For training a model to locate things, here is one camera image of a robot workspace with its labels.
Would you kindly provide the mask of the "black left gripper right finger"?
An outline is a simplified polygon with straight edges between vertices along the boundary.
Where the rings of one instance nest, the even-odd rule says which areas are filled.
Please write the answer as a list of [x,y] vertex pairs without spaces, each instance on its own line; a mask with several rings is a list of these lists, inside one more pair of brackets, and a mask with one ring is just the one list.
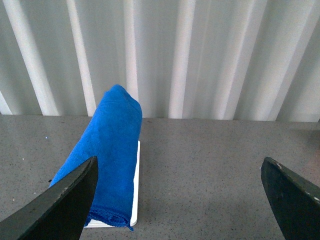
[[261,181],[273,215],[286,240],[320,238],[320,188],[266,157]]

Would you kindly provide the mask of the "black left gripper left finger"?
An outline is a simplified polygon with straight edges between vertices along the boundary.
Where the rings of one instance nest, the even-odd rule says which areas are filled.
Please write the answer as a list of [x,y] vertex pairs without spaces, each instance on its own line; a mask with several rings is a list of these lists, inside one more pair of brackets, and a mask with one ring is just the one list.
[[90,157],[63,179],[0,223],[2,240],[78,240],[98,182]]

